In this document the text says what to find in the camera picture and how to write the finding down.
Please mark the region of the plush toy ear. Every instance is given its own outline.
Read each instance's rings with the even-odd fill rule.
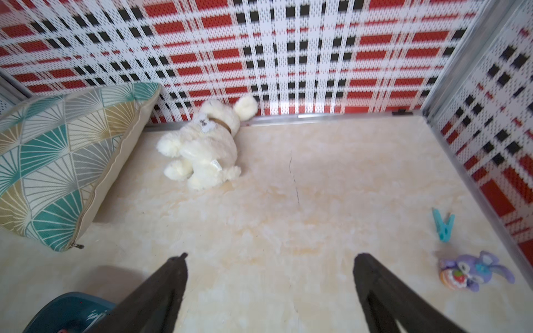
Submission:
[[[507,280],[507,282],[509,282],[509,283],[514,283],[514,275],[513,275],[513,273],[511,273],[511,271],[505,266],[492,265],[492,266],[489,266],[489,271],[491,271],[492,273],[496,273],[498,275],[503,276]]]
[[[499,259],[497,256],[487,251],[481,251],[479,253],[479,259],[485,266],[494,265],[499,262]]]

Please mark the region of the stuffed animal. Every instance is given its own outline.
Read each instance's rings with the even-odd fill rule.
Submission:
[[[257,113],[257,102],[251,95],[241,97],[231,108],[218,100],[204,102],[192,121],[178,131],[159,140],[157,150],[176,158],[164,174],[175,181],[187,181],[194,190],[209,189],[240,175],[235,165],[237,146],[233,137],[241,121]]]
[[[460,255],[455,260],[441,259],[439,261],[440,279],[448,288],[468,288],[479,291],[479,285],[487,283],[492,273],[499,274],[509,282],[514,283],[514,275],[502,265],[497,265],[498,257],[487,251],[481,251],[478,257],[469,254]]]

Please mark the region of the cream marble floor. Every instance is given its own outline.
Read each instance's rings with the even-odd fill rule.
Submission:
[[[241,178],[204,192],[163,176],[160,136],[142,134],[85,249],[0,233],[2,332],[21,332],[69,291],[119,302],[184,251],[176,332],[366,332],[351,273],[360,252],[470,332],[533,326],[533,292],[422,118],[242,128]],[[451,244],[438,241],[431,207],[456,215]],[[439,256],[483,249],[516,284],[494,278],[478,294],[441,284]]]

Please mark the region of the perforated metal panel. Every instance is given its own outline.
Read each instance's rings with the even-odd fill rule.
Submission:
[[[36,94],[160,82],[153,123],[248,92],[261,115],[419,109],[484,5],[2,0],[0,66]]]
[[[437,128],[533,263],[533,2],[522,5]]]

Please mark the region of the clothespin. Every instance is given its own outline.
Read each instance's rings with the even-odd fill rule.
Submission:
[[[446,223],[442,221],[440,212],[436,208],[433,209],[433,219],[435,220],[435,225],[437,226],[437,234],[439,234],[439,239],[443,242],[448,242],[451,237],[451,229],[454,227],[455,215],[451,214],[450,218]]]

